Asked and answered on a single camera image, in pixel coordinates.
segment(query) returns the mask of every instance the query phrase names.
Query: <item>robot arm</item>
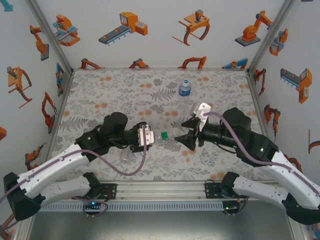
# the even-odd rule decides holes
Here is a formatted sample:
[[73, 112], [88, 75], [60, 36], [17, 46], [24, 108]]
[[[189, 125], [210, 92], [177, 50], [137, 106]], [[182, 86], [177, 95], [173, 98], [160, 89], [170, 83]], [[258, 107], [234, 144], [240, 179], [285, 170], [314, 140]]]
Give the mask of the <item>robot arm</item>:
[[289, 217], [302, 224], [320, 222], [320, 187], [297, 170], [270, 139], [251, 131], [251, 119], [243, 112], [232, 108], [223, 114], [223, 118], [238, 136], [249, 157], [224, 123], [208, 122], [209, 111], [210, 106], [206, 103], [195, 106], [193, 117], [181, 124], [192, 130], [175, 140], [193, 151], [197, 139], [199, 147], [202, 147], [204, 142], [211, 142], [234, 148], [237, 157], [243, 162], [267, 173], [283, 186], [275, 189], [231, 172], [227, 173], [221, 182], [221, 190], [225, 195], [237, 193], [280, 205], [286, 209]]
[[[27, 219], [49, 203], [62, 199], [84, 196], [95, 198], [100, 194], [101, 185], [92, 172], [76, 179], [55, 182], [67, 172], [84, 164], [89, 164], [96, 156], [109, 152], [111, 147], [130, 147], [133, 152], [142, 152], [144, 146], [149, 149], [154, 142], [153, 132], [146, 122], [140, 122], [125, 130], [128, 118], [120, 112], [114, 112], [104, 118], [102, 125], [84, 133], [65, 151], [44, 164], [20, 175], [13, 172], [3, 178], [5, 192], [20, 184], [8, 194], [7, 200], [17, 221]], [[143, 129], [146, 133], [144, 143]]]

